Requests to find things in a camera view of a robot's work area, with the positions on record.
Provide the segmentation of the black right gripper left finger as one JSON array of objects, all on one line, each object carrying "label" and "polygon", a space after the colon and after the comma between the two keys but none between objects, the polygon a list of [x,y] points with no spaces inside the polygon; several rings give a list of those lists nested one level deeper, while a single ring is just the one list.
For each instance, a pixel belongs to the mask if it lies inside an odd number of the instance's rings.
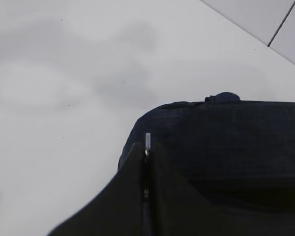
[{"label": "black right gripper left finger", "polygon": [[144,148],[134,143],[109,184],[86,206],[54,228],[52,236],[142,235],[140,171]]}]

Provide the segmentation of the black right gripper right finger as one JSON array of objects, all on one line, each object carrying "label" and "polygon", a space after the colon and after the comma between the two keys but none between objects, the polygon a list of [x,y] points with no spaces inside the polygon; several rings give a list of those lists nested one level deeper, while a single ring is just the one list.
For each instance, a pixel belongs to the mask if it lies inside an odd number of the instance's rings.
[{"label": "black right gripper right finger", "polygon": [[149,209],[158,236],[295,236],[295,212],[198,190],[155,145],[149,156]]}]

